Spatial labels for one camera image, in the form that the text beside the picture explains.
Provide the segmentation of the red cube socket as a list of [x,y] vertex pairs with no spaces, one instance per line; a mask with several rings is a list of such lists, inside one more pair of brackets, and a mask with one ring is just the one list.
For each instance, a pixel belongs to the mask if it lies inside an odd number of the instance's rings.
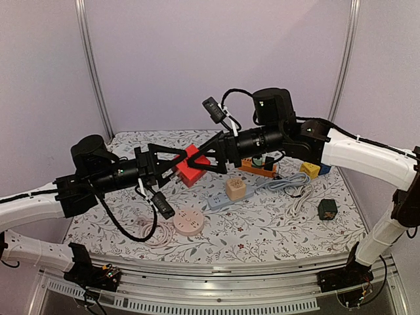
[[[199,150],[194,145],[191,144],[185,149],[187,153],[187,157],[191,157]],[[211,162],[205,156],[201,156],[198,158],[198,163],[203,165],[210,165]],[[188,166],[187,160],[183,160],[182,162],[176,164],[172,171],[175,172],[178,179],[188,188],[191,188],[200,178],[202,178],[206,174],[206,170],[202,169],[195,169]]]

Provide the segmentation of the orange power strip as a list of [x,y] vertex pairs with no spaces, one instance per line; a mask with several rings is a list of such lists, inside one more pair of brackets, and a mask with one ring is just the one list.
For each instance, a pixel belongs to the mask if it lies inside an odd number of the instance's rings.
[[240,171],[245,171],[254,175],[262,177],[274,178],[277,175],[277,165],[273,164],[272,169],[265,169],[264,163],[261,166],[255,165],[251,158],[245,158],[241,161],[241,167],[238,167]]

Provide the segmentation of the beige cube socket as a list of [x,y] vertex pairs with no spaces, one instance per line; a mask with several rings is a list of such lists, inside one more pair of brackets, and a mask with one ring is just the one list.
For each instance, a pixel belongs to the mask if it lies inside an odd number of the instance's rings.
[[226,181],[225,190],[229,200],[236,201],[245,196],[246,184],[241,178],[230,178]]

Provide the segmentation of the mint green adapter plug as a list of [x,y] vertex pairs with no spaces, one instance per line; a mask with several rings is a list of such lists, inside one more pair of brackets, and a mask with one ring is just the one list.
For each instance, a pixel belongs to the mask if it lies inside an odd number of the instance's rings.
[[256,168],[261,168],[264,166],[264,159],[262,156],[253,156],[251,158],[252,166]]

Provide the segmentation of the black charger plug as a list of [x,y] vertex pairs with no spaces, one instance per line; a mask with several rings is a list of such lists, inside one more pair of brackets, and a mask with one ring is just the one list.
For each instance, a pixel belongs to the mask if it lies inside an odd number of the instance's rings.
[[263,165],[263,169],[267,170],[267,171],[272,171],[273,170],[273,164],[275,164],[275,159],[273,157],[270,156],[266,156],[265,160],[264,160],[264,165]]

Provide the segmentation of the pink round power strip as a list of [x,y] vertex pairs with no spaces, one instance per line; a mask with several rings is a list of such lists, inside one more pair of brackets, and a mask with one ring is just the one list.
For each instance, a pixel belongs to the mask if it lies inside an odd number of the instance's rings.
[[181,209],[173,217],[175,230],[183,236],[195,236],[204,228],[204,216],[201,211]]

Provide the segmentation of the yellow cube socket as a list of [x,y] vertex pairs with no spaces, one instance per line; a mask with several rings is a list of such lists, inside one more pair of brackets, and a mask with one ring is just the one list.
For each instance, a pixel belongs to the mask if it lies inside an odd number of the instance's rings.
[[300,166],[299,171],[301,173],[307,174],[311,179],[315,179],[318,177],[320,173],[321,167],[319,165],[315,165],[308,162],[303,162]]

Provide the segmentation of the white multi-switch power strip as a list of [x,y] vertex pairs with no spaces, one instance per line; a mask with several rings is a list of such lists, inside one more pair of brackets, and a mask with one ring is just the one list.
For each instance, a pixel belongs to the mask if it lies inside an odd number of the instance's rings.
[[124,146],[121,149],[121,155],[127,158],[132,158],[135,155],[135,147],[134,146]]

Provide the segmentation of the blue-grey power strip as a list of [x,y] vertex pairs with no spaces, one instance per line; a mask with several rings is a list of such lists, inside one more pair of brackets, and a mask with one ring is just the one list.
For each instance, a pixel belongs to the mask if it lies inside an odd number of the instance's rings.
[[253,188],[246,188],[244,197],[241,197],[237,200],[231,200],[228,197],[227,193],[217,194],[215,196],[210,197],[207,200],[207,204],[210,210],[218,211],[225,207],[234,205],[235,203],[240,202],[242,200],[249,199],[254,195],[254,193],[255,190]]

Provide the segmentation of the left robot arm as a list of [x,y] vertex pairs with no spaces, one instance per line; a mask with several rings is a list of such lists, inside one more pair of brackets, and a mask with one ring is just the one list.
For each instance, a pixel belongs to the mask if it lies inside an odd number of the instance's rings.
[[72,218],[104,204],[109,192],[135,187],[155,214],[173,216],[173,209],[158,192],[152,198],[145,189],[163,187],[170,180],[163,174],[182,162],[185,150],[149,144],[135,149],[133,159],[108,151],[100,135],[89,135],[71,147],[75,173],[56,178],[33,191],[1,199],[1,260],[28,262],[72,274],[84,285],[93,284],[97,270],[83,245],[49,243],[25,237],[14,227],[47,219]]

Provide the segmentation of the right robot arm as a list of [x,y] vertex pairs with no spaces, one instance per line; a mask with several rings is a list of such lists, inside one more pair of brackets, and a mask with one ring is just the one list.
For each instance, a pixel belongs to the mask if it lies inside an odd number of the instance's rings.
[[188,166],[225,174],[226,164],[273,151],[314,165],[343,167],[383,180],[394,187],[390,209],[356,244],[339,280],[353,286],[376,259],[407,229],[419,226],[419,148],[403,150],[352,135],[334,123],[297,117],[287,89],[252,93],[257,124],[245,131],[220,132],[188,159]]

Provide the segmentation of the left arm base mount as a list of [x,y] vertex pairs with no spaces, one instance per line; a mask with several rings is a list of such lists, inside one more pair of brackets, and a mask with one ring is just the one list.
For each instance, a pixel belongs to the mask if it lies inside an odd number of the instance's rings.
[[112,264],[94,266],[91,262],[75,262],[72,268],[64,273],[64,279],[83,289],[91,287],[116,292],[121,279],[121,269]]

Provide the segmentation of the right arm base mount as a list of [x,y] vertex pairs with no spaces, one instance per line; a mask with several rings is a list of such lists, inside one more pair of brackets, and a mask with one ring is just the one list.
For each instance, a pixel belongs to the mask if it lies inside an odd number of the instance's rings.
[[344,267],[321,271],[316,277],[321,292],[325,293],[370,282],[373,280],[373,273],[370,266],[355,262]]

